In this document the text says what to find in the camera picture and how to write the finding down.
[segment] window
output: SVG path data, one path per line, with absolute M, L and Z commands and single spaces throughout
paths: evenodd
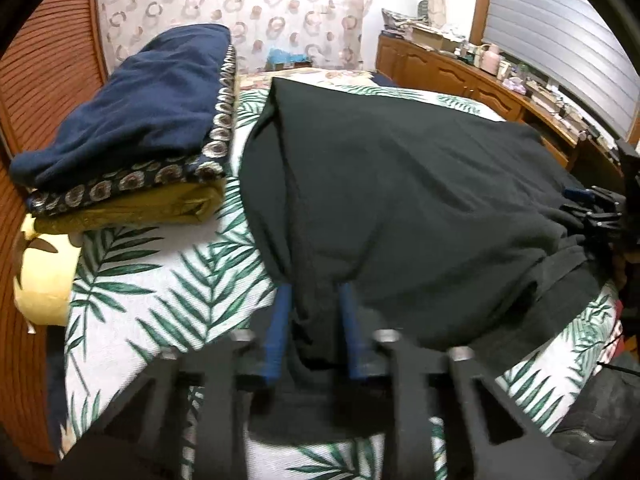
M 556 79 L 626 137 L 640 77 L 587 0 L 490 0 L 484 42 Z

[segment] yellow blanket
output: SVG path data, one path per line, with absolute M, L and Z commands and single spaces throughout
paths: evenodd
M 34 229 L 57 235 L 113 224 L 197 224 L 204 222 L 222 204 L 224 189 L 225 179 L 204 184 L 177 182 L 119 196 L 103 205 L 39 217 L 35 219 Z

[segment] blue blanket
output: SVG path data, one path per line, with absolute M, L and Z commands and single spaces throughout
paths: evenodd
M 12 179 L 63 192 L 146 160 L 199 154 L 229 44 L 228 28 L 215 24 L 160 34 L 68 115 L 51 145 L 16 155 Z

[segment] leaf print bed sheet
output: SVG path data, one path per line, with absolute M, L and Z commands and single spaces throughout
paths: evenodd
M 409 89 L 333 86 L 336 91 L 413 99 L 502 119 L 478 102 Z M 249 231 L 236 175 L 242 148 L 260 115 L 268 90 L 242 91 L 236 117 L 226 195 L 204 224 L 107 228 L 84 234 L 70 298 L 65 339 L 68 424 L 63 449 L 70 447 L 114 395 L 162 346 L 197 349 L 238 326 L 274 295 Z M 553 341 L 497 378 L 545 434 L 550 434 L 575 400 L 599 360 L 608 361 L 620 333 L 617 291 L 612 284 Z M 203 394 L 191 393 L 182 475 L 191 477 L 194 427 Z M 442 421 L 433 418 L 436 478 L 447 477 Z M 376 480 L 383 436 L 317 446 L 271 446 L 248 435 L 252 480 Z

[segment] floral bedding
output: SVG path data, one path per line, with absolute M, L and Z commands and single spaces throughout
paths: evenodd
M 335 85 L 337 91 L 414 99 L 502 119 L 475 101 L 432 92 Z M 249 231 L 236 178 L 241 153 L 268 90 L 241 91 L 226 197 L 208 222 L 185 228 L 120 226 L 84 234 L 65 339 L 68 424 L 63 449 L 91 425 L 114 395 L 162 346 L 197 349 L 250 323 L 268 306 L 274 285 Z M 542 348 L 497 378 L 498 384 L 546 434 L 568 411 L 598 360 L 608 361 L 619 335 L 617 292 L 607 283 L 584 311 Z M 183 477 L 191 477 L 194 427 L 202 393 L 192 394 Z M 447 476 L 442 421 L 434 418 L 436 478 Z M 374 480 L 380 477 L 383 436 L 308 447 L 272 446 L 246 436 L 252 480 Z

